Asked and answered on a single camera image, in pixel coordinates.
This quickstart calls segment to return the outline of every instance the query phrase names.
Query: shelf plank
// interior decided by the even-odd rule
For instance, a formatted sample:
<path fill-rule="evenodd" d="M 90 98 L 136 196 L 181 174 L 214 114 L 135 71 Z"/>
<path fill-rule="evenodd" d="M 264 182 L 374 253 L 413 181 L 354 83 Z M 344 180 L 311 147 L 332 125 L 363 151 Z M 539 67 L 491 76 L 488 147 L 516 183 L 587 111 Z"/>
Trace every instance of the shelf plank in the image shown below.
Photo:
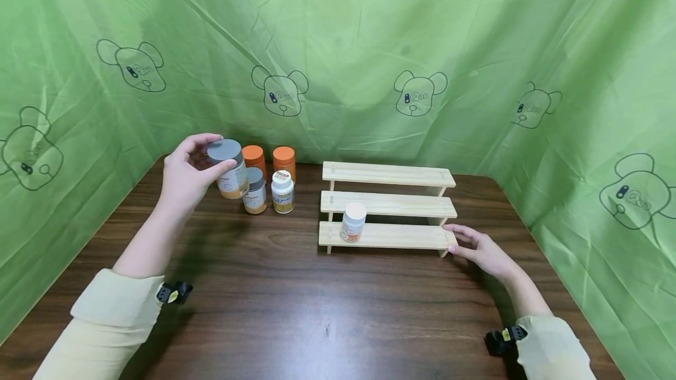
<path fill-rule="evenodd" d="M 319 245 L 439 250 L 445 255 L 449 246 L 458 244 L 455 235 L 441 226 L 366 223 L 357 242 L 344 241 L 340 228 L 339 222 L 319 222 Z"/>
<path fill-rule="evenodd" d="M 458 213 L 449 197 L 371 194 L 365 192 L 322 191 L 321 211 L 344 212 L 345 206 L 359 202 L 369 215 L 436 217 L 454 219 Z"/>
<path fill-rule="evenodd" d="M 446 168 L 365 163 L 324 162 L 322 179 L 325 181 L 363 182 L 367 184 L 421 185 L 436 188 L 455 188 L 455 180 Z"/>

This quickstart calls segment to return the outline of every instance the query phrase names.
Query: dark brown table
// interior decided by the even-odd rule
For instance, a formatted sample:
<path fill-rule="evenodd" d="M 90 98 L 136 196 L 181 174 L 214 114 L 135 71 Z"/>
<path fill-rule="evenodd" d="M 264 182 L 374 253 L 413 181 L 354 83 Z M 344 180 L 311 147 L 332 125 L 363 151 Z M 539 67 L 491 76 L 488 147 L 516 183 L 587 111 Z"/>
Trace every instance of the dark brown table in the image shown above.
<path fill-rule="evenodd" d="M 296 208 L 249 216 L 209 190 L 168 272 L 195 286 L 166 306 L 123 379 L 525 379 L 489 357 L 483 337 L 514 322 L 506 291 L 476 267 L 436 251 L 317 246 L 320 165 L 298 166 Z M 455 176 L 457 223 L 483 230 L 533 277 L 573 327 L 599 380 L 622 379 L 612 359 L 495 181 Z M 150 214 L 161 162 L 0 348 L 0 379 L 30 379 L 99 269 L 110 267 Z M 415 193 L 341 184 L 338 190 Z M 384 223 L 427 223 L 373 218 Z"/>

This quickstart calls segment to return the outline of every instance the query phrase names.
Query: hand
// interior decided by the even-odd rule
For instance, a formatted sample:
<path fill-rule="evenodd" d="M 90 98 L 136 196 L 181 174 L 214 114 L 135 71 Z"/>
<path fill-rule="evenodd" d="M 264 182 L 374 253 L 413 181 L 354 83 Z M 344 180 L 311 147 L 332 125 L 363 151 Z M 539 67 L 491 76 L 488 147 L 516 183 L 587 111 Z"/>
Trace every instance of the hand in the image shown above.
<path fill-rule="evenodd" d="M 462 246 L 448 247 L 451 254 L 473 261 L 481 270 L 502 282 L 519 272 L 519 265 L 485 233 L 454 224 L 444 225 L 444 229 L 455 234 L 458 245 L 462 243 Z"/>
<path fill-rule="evenodd" d="M 207 145 L 222 139 L 223 136 L 218 134 L 191 135 L 165 157 L 160 196 L 163 206 L 192 211 L 204 197 L 209 185 L 236 166 L 234 160 L 227 160 L 208 167 Z"/>

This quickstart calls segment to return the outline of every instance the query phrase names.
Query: cream jacket sleeve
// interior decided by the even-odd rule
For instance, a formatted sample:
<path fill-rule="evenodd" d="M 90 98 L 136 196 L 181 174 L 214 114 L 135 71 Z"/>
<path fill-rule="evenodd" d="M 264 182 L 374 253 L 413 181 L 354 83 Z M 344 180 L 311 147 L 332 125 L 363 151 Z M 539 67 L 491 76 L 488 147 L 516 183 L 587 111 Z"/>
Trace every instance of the cream jacket sleeve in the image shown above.
<path fill-rule="evenodd" d="M 568 323 L 557 317 L 522 317 L 528 336 L 516 342 L 528 380 L 596 380 L 590 357 Z"/>
<path fill-rule="evenodd" d="M 116 380 L 148 339 L 164 277 L 131 279 L 101 270 L 75 302 L 68 324 L 34 379 Z"/>

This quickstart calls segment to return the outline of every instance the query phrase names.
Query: pill bottle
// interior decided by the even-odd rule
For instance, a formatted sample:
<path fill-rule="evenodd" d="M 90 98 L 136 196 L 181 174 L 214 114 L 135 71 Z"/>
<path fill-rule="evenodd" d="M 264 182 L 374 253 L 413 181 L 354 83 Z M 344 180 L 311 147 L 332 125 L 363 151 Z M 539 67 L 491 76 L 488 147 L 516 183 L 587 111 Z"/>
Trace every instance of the pill bottle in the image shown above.
<path fill-rule="evenodd" d="M 272 152 L 272 163 L 276 171 L 287 171 L 295 184 L 295 152 L 290 147 L 277 147 Z"/>
<path fill-rule="evenodd" d="M 263 172 L 258 167 L 248 167 L 246 177 L 249 178 L 249 192 L 242 199 L 244 210 L 250 215 L 259 215 L 268 207 L 268 194 L 265 192 Z"/>
<path fill-rule="evenodd" d="M 242 155 L 244 156 L 244 164 L 246 167 L 258 167 L 263 172 L 263 179 L 268 179 L 268 173 L 265 170 L 265 157 L 263 156 L 263 149 L 258 145 L 247 145 L 242 148 Z"/>
<path fill-rule="evenodd" d="M 345 206 L 343 224 L 340 228 L 340 237 L 347 242 L 357 242 L 361 237 L 366 221 L 366 207 L 358 202 L 351 202 Z"/>
<path fill-rule="evenodd" d="M 231 168 L 217 180 L 218 189 L 221 190 L 223 197 L 239 199 L 249 192 L 249 180 L 246 178 L 246 166 L 239 142 L 235 140 L 212 142 L 207 147 L 207 156 L 214 165 L 229 159 L 237 162 L 235 168 Z"/>
<path fill-rule="evenodd" d="M 293 180 L 287 171 L 272 174 L 272 206 L 281 215 L 293 210 Z"/>

